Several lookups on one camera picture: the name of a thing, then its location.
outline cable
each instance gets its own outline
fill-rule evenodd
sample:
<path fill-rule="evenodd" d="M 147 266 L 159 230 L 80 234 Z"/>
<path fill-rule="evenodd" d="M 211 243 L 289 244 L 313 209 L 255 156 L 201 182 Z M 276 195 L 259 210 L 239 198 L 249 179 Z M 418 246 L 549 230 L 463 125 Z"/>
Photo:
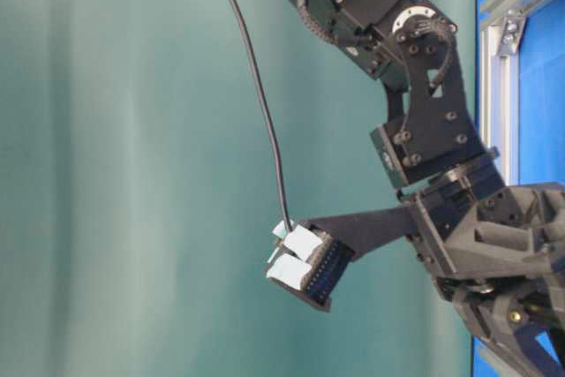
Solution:
<path fill-rule="evenodd" d="M 329 31 L 326 31 L 318 22 L 310 15 L 308 11 L 308 0 L 297 0 L 298 15 L 304 22 L 305 26 L 313 32 L 316 37 L 325 43 L 337 45 L 337 39 Z"/>
<path fill-rule="evenodd" d="M 271 140 L 271 147 L 273 148 L 273 155 L 275 156 L 275 174 L 276 183 L 278 186 L 279 202 L 281 204 L 282 219 L 284 220 L 284 226 L 287 233 L 292 232 L 292 223 L 289 218 L 289 210 L 286 203 L 286 192 L 284 190 L 284 178 L 283 178 L 283 164 L 281 161 L 281 151 L 279 148 L 279 143 L 276 138 L 275 127 L 273 126 L 273 119 L 271 118 L 271 113 L 268 108 L 267 99 L 265 97 L 265 90 L 263 88 L 263 83 L 261 81 L 261 76 L 259 72 L 259 67 L 257 66 L 257 58 L 255 57 L 255 52 L 253 50 L 253 45 L 251 42 L 251 37 L 249 36 L 249 31 L 247 30 L 247 25 L 245 19 L 239 9 L 237 0 L 230 0 L 231 9 L 233 9 L 237 23 L 239 24 L 239 29 L 241 30 L 241 35 L 244 40 L 245 50 L 247 51 L 247 56 L 249 57 L 249 65 L 251 66 L 251 71 L 253 79 L 255 81 L 255 87 L 257 89 L 257 95 L 259 97 L 259 103 L 261 110 L 263 112 L 263 117 L 265 118 L 265 124 L 267 125 L 268 137 Z"/>
<path fill-rule="evenodd" d="M 455 56 L 454 50 L 457 43 L 455 36 L 451 32 L 451 28 L 440 19 L 423 19 L 418 22 L 417 32 L 420 34 L 437 34 L 440 41 L 444 41 L 448 44 L 448 53 L 446 54 L 443 64 L 438 70 L 437 75 L 430 82 L 430 88 L 435 89 L 443 83 L 443 80 L 447 77 L 451 65 L 453 65 Z"/>
<path fill-rule="evenodd" d="M 341 48 L 368 46 L 373 43 L 373 37 L 370 34 L 347 39 L 325 30 L 308 11 L 308 0 L 297 0 L 297 10 L 306 28 L 325 43 Z"/>

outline black robotic arm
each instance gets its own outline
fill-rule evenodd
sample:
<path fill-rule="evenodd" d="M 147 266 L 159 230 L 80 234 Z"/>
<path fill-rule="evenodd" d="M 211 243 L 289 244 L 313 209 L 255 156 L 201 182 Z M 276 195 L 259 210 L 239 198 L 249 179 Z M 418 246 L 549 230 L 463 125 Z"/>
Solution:
<path fill-rule="evenodd" d="M 503 183 L 466 108 L 456 24 L 428 0 L 289 1 L 385 87 L 388 121 L 372 139 L 401 206 L 279 229 L 267 277 L 328 311 L 351 261 L 408 238 L 473 335 L 523 376 L 565 376 L 565 190 Z"/>

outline white pad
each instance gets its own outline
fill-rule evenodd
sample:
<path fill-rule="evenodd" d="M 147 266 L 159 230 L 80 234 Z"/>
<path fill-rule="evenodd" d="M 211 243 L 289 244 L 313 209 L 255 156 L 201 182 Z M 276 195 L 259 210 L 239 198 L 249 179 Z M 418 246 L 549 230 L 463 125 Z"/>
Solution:
<path fill-rule="evenodd" d="M 290 221 L 292 227 L 294 227 L 294 221 Z M 279 222 L 279 224 L 273 229 L 273 234 L 278 238 L 286 238 L 286 226 L 284 225 L 284 221 Z"/>
<path fill-rule="evenodd" d="M 292 289 L 300 290 L 300 282 L 311 270 L 312 266 L 310 264 L 306 264 L 298 258 L 285 253 L 268 270 L 267 278 L 274 278 Z"/>
<path fill-rule="evenodd" d="M 318 236 L 299 225 L 284 239 L 284 245 L 304 262 L 308 261 L 314 249 L 321 244 Z"/>

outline green curtain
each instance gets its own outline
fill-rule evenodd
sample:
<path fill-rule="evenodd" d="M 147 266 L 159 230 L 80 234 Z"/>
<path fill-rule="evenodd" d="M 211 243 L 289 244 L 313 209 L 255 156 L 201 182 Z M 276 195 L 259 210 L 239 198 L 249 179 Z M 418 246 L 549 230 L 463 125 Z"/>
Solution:
<path fill-rule="evenodd" d="M 470 107 L 474 0 L 460 25 Z M 285 0 L 241 0 L 292 217 L 393 207 L 379 84 Z M 0 374 L 469 375 L 469 336 L 408 243 L 330 315 L 268 283 L 272 156 L 226 0 L 0 0 Z"/>

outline aluminum frame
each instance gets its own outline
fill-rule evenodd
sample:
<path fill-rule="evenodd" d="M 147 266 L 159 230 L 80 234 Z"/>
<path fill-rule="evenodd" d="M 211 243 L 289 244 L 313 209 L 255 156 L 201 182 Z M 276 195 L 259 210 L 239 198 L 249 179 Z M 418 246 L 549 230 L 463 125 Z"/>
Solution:
<path fill-rule="evenodd" d="M 480 23 L 480 133 L 498 146 L 508 185 L 519 182 L 520 41 L 527 19 L 553 0 L 485 0 Z"/>

